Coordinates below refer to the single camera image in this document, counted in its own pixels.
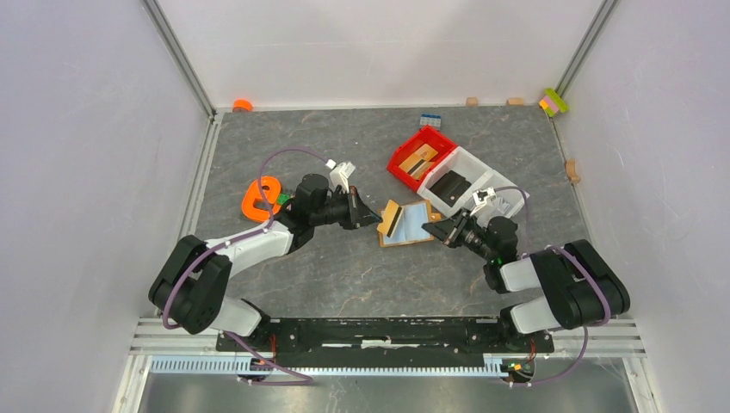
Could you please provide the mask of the orange card holder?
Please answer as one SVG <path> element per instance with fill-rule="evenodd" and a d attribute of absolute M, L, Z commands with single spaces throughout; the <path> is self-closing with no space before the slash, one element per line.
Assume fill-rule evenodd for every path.
<path fill-rule="evenodd" d="M 433 241 L 435 238 L 422 225 L 442 219 L 441 213 L 432 209 L 428 200 L 401 206 L 398 224 L 390 237 L 379 233 L 380 247 L 393 247 Z"/>

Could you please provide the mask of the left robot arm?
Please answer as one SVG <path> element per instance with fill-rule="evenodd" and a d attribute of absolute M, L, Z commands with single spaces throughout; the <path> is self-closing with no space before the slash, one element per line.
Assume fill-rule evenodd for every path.
<path fill-rule="evenodd" d="M 309 174 L 272 220 L 234 236 L 203 241 L 181 238 L 148 293 L 169 330 L 191 335 L 206 329 L 237 335 L 249 350 L 264 348 L 270 327 L 261 310 L 226 296 L 228 281 L 247 268 L 295 252 L 317 227 L 337 224 L 356 230 L 381 223 L 354 186 L 333 188 L 328 178 Z"/>

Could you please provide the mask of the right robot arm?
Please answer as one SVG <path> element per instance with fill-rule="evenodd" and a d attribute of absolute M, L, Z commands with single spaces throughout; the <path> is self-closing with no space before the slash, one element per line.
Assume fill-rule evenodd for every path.
<path fill-rule="evenodd" d="M 538 289 L 541 296 L 501 310 L 499 344 L 518 351 L 532 333 L 606 324 L 626 313 L 631 300 L 608 263 L 586 239 L 520 256 L 517 223 L 497 216 L 482 226 L 467 210 L 423 229 L 449 248 L 465 247 L 485 259 L 487 285 L 500 294 Z"/>

